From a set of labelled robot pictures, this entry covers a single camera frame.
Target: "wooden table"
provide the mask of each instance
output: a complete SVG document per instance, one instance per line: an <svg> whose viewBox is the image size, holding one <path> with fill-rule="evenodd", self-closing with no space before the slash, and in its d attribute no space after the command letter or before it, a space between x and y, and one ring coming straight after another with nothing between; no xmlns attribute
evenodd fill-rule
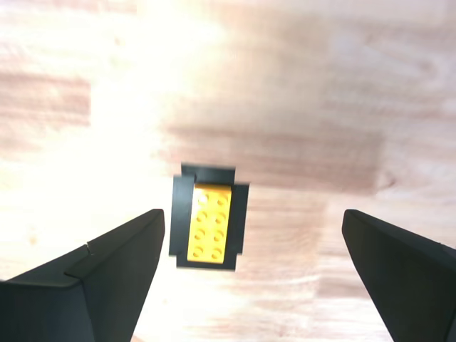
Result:
<svg viewBox="0 0 456 342"><path fill-rule="evenodd" d="M153 207L180 163L251 182L235 273L163 254L135 341L392 341L341 236L456 245L456 3L0 3L0 279Z"/></svg>

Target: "table surface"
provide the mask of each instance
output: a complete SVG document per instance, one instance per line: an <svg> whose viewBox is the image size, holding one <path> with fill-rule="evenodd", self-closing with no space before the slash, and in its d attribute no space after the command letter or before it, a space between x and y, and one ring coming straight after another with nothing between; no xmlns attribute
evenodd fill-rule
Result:
<svg viewBox="0 0 456 342"><path fill-rule="evenodd" d="M356 208L456 245L456 2L0 3L0 279L153 207L134 341L392 341ZM236 272L167 255L181 162L250 182Z"/></svg>

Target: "lego stud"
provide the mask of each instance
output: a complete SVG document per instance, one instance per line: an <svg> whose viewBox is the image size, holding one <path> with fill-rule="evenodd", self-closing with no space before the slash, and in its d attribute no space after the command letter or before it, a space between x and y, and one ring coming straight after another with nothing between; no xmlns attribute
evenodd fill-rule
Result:
<svg viewBox="0 0 456 342"><path fill-rule="evenodd" d="M196 248L193 250L193 256L194 256L195 258L199 258L201 255L202 255L202 248L201 248L201 247L196 247Z"/></svg>
<svg viewBox="0 0 456 342"><path fill-rule="evenodd" d="M198 229L197 233L195 234L195 239L196 240L204 239L205 235L206 235L206 233L205 233L205 231L203 229Z"/></svg>
<svg viewBox="0 0 456 342"><path fill-rule="evenodd" d="M207 218L206 212L199 212L198 215L197 215L197 221L199 223L204 222L206 220L206 218Z"/></svg>

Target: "yellow lego brick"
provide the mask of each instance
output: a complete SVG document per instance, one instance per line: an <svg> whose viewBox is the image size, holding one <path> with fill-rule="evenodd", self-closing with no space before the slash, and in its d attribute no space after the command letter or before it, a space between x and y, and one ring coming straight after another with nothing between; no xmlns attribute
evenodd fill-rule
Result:
<svg viewBox="0 0 456 342"><path fill-rule="evenodd" d="M195 185L188 240L188 261L223 263L230 205L231 187Z"/></svg>

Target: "yellow brick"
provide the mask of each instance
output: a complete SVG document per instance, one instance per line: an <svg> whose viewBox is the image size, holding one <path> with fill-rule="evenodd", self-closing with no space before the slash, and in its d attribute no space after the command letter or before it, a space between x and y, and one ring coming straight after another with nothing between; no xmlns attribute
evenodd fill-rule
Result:
<svg viewBox="0 0 456 342"><path fill-rule="evenodd" d="M187 260L222 264L227 243L231 187L196 184Z"/></svg>

